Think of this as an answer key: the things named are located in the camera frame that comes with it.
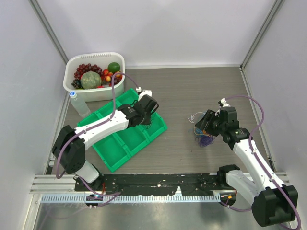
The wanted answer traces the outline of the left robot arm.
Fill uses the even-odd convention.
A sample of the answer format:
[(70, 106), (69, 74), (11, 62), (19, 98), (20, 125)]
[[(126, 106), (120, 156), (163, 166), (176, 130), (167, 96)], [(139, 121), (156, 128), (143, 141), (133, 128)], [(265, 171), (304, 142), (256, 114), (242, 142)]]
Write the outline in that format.
[(151, 115), (158, 106), (152, 91), (143, 90), (134, 104), (123, 104), (107, 117), (75, 129), (63, 127), (51, 150), (57, 159), (57, 167), (62, 165), (64, 172), (77, 175), (89, 190), (99, 190), (103, 176), (86, 160), (86, 150), (116, 132), (150, 124)]

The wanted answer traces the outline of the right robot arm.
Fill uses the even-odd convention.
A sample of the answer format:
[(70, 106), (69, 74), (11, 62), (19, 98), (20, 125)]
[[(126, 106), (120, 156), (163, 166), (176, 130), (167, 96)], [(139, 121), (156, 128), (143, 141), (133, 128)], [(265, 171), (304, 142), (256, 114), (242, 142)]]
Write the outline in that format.
[(219, 169), (216, 182), (222, 189), (236, 189), (250, 204), (253, 217), (261, 227), (298, 219), (297, 190), (272, 171), (249, 131), (240, 127), (234, 107), (221, 107), (218, 112), (208, 110), (195, 127), (211, 136), (221, 136), (244, 163), (250, 177), (237, 166), (227, 165)]

